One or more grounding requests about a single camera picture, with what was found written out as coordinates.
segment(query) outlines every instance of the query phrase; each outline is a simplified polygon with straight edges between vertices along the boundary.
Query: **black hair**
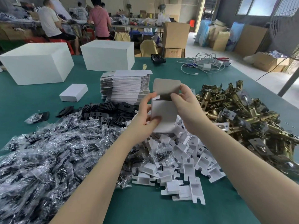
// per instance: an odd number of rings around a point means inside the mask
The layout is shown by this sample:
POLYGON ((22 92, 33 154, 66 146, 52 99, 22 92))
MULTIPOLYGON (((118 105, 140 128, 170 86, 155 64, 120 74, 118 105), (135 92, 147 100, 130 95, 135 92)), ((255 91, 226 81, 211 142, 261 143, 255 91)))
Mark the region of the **black hair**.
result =
POLYGON ((102 0, 91 0, 94 6, 99 5, 102 6, 102 0))
POLYGON ((50 4, 50 0, 44 0, 44 1, 43 1, 43 4, 44 4, 44 6, 49 5, 49 4, 50 4))

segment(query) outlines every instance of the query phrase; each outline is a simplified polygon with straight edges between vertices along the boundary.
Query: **yellow sack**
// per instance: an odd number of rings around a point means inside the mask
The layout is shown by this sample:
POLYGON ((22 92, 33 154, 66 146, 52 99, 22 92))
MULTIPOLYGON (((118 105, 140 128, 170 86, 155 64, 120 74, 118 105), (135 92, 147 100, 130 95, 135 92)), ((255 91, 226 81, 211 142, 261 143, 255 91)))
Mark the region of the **yellow sack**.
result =
POLYGON ((115 41, 131 41, 130 35, 126 32, 115 32, 115 41))
POLYGON ((141 56, 150 57, 151 54, 158 54, 156 44, 153 40, 144 40, 140 45, 141 56))

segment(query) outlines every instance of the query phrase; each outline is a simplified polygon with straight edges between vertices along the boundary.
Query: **hand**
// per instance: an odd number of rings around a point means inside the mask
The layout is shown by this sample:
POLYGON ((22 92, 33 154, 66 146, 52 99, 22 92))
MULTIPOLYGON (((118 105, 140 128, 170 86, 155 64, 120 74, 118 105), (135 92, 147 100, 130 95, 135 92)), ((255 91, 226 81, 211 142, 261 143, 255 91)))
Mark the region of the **hand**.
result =
POLYGON ((182 118, 184 125, 191 134, 196 135, 200 120, 207 119, 202 108, 191 89, 185 84, 181 84, 182 93, 172 93, 171 100, 178 109, 178 115, 182 118))
POLYGON ((136 145, 147 139, 161 121, 160 117, 155 117, 150 121, 147 114, 151 110, 151 104, 147 104, 157 93, 149 93, 140 102, 138 114, 134 117, 127 130, 124 132, 130 140, 136 145))

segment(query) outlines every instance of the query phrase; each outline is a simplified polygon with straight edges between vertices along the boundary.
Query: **man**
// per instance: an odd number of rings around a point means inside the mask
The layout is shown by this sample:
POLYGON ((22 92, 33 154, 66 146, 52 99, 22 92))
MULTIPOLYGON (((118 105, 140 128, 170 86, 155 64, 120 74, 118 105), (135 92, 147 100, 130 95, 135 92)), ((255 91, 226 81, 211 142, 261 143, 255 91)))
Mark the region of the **man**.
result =
POLYGON ((87 20, 88 12, 84 7, 82 7, 82 3, 78 2, 78 20, 87 20))
POLYGON ((38 12, 39 20, 42 25, 43 30, 49 38, 53 39, 63 39, 66 41, 75 40, 75 53, 80 55, 79 52, 79 39, 75 35, 70 35, 64 32, 61 32, 61 19, 59 20, 55 11, 55 7, 50 0, 44 0, 44 6, 38 12))

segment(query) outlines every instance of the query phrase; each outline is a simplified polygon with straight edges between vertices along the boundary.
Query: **forearm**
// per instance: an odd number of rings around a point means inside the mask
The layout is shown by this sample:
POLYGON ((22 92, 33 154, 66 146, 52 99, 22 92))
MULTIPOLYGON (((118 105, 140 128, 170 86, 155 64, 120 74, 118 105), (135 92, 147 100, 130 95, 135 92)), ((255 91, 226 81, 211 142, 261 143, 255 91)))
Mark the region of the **forearm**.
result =
POLYGON ((131 148, 124 132, 106 151, 51 223, 93 224, 104 221, 123 162, 131 148))
POLYGON ((299 186, 207 118, 196 134, 261 223, 296 223, 299 186))

